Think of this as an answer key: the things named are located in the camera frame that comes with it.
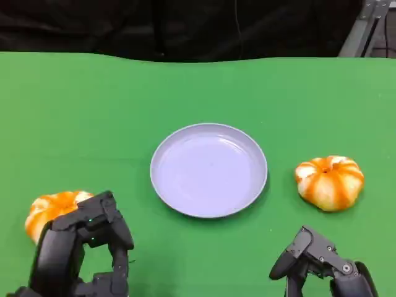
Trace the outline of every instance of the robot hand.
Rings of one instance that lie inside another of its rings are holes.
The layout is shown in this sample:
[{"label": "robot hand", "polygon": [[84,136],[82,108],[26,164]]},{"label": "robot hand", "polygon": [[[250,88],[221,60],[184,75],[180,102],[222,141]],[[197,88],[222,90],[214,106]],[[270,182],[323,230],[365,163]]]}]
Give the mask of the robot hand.
[{"label": "robot hand", "polygon": [[330,290],[333,297],[378,297],[363,263],[342,259],[334,243],[303,226],[272,267],[270,278],[287,278],[285,297],[303,297],[302,289],[308,273],[320,278],[332,277]]},{"label": "robot hand", "polygon": [[[84,244],[107,244],[113,272],[79,278]],[[28,287],[7,297],[127,297],[131,232],[110,191],[78,203],[78,209],[48,222],[41,232]]]}]

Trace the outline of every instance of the pumpkin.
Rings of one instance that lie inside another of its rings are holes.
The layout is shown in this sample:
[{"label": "pumpkin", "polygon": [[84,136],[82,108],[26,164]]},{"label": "pumpkin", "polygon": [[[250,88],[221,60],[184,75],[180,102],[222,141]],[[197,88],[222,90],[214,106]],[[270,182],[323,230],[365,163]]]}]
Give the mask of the pumpkin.
[{"label": "pumpkin", "polygon": [[93,195],[84,191],[67,191],[37,198],[30,207],[25,221],[25,230],[37,244],[44,225],[60,215],[77,209],[77,203],[91,198]]},{"label": "pumpkin", "polygon": [[325,212],[354,205],[364,183],[358,164],[340,156],[301,163],[295,169],[295,179],[301,197]]}]

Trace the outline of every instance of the cable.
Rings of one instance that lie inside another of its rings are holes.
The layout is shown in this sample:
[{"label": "cable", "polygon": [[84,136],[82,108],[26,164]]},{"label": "cable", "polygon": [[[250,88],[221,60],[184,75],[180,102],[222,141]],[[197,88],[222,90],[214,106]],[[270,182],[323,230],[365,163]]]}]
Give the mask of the cable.
[{"label": "cable", "polygon": [[384,36],[385,36],[385,58],[389,58],[389,40],[388,40],[388,14],[384,20]]},{"label": "cable", "polygon": [[240,60],[240,59],[242,59],[242,56],[243,56],[244,44],[243,44],[243,39],[242,39],[241,28],[239,27],[239,21],[238,21],[238,0],[234,0],[234,13],[235,13],[235,24],[236,24],[236,29],[238,31],[238,38],[239,38],[239,45],[240,45],[238,60]]}]

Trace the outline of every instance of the plate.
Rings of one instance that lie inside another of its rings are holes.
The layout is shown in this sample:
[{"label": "plate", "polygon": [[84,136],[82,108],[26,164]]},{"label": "plate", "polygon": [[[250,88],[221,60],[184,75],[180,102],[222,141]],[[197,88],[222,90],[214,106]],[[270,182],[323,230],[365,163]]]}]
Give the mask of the plate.
[{"label": "plate", "polygon": [[223,124],[195,124],[158,146],[150,177],[171,208],[192,217],[218,218],[257,199],[267,180],[267,161],[244,132]]}]

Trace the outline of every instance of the green table surface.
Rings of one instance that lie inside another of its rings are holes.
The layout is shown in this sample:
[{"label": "green table surface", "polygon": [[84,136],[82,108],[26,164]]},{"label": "green table surface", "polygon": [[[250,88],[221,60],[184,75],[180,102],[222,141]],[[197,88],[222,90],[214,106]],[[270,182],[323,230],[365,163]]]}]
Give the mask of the green table surface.
[{"label": "green table surface", "polygon": [[[42,194],[111,189],[136,242],[131,296],[283,296],[268,278],[298,228],[311,225],[341,256],[365,262],[380,296],[396,296],[396,61],[263,59],[157,64],[89,54],[0,53],[0,295],[28,280],[24,232]],[[198,220],[169,209],[149,177],[157,145],[180,127],[216,122],[262,147],[270,179],[245,211]],[[330,154],[366,177],[358,203],[326,214],[303,202],[293,170]],[[84,280],[109,271],[87,249]],[[330,296],[309,277],[305,296]]]}]

